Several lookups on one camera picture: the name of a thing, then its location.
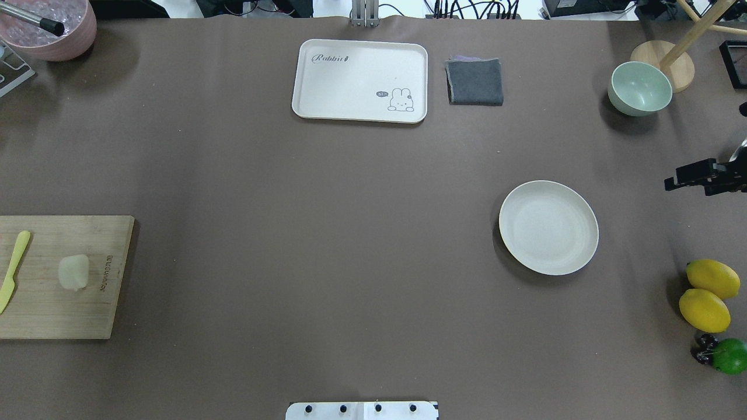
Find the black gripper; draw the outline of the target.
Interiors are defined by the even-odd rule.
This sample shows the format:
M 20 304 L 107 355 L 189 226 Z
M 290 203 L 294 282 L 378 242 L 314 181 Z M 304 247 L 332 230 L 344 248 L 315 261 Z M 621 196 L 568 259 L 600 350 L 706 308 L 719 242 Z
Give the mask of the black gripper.
M 717 165 L 716 159 L 703 159 L 678 167 L 676 177 L 664 180 L 665 191 L 702 186 L 705 192 L 716 194 L 746 192 L 745 164 L 720 164 L 718 169 Z M 717 175 L 717 184 L 714 184 L 712 177 Z

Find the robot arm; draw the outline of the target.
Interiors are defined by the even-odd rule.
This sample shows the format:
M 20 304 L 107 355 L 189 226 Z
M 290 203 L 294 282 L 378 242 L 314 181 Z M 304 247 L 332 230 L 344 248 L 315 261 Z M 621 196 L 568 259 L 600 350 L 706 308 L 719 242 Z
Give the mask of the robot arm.
M 717 159 L 698 160 L 678 167 L 675 176 L 664 180 L 665 191 L 673 191 L 686 186 L 702 186 L 704 194 L 713 196 L 721 193 L 746 191 L 746 141 L 742 141 L 726 162 Z

